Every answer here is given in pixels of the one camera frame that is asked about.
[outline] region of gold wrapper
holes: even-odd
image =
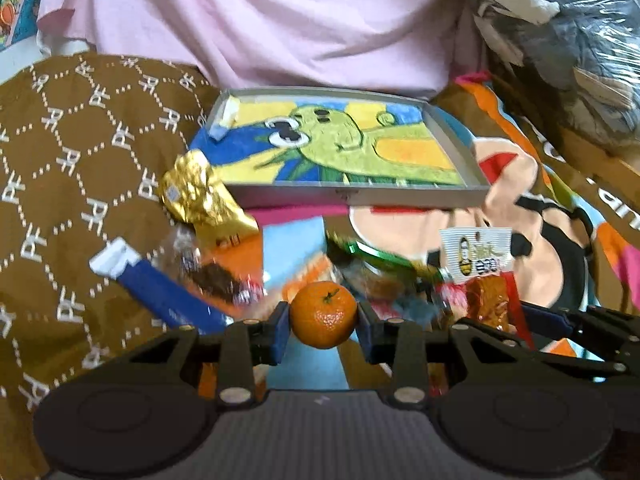
[[[255,219],[236,203],[200,150],[179,156],[158,191],[171,214],[193,224],[207,247],[235,245],[259,232]]]

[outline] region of green dinosaur drawing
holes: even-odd
[[[361,130],[349,114],[340,110],[305,105],[293,110],[289,117],[298,124],[295,129],[281,132],[286,139],[295,139],[295,146],[286,152],[287,160],[300,158],[300,169],[293,174],[302,174],[317,164],[321,168],[324,182],[375,182],[388,184],[461,184],[458,172],[448,163],[448,168],[412,162],[388,160],[381,155],[382,143],[387,147],[396,140],[430,140],[433,137],[424,123],[395,125],[395,118],[388,112],[377,116],[380,127]],[[438,149],[432,142],[425,149]],[[281,162],[270,160],[263,164]]]

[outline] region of tangerine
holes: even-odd
[[[291,302],[289,322],[305,345],[327,350],[347,341],[358,319],[358,303],[334,282],[305,285]]]

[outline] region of red snack package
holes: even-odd
[[[511,229],[462,227],[440,231],[450,279],[439,286],[453,321],[469,317],[511,332],[534,348],[513,276]]]

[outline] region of orange stripe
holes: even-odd
[[[542,181],[549,189],[553,189],[551,186],[551,179],[549,179],[548,174],[546,174],[545,168],[540,160],[540,156],[533,147],[531,141],[527,139],[527,137],[524,136],[521,131],[511,123],[511,121],[505,119],[500,113],[498,97],[484,85],[466,83],[462,81],[458,84],[476,99],[476,103],[478,103],[480,109],[485,111],[515,144],[520,146],[525,153],[529,153],[529,155],[531,155],[540,164]]]
[[[628,246],[627,241],[610,224],[604,222],[598,226],[596,231],[598,241],[604,251],[609,265],[613,269],[618,268],[618,261],[624,249]]]

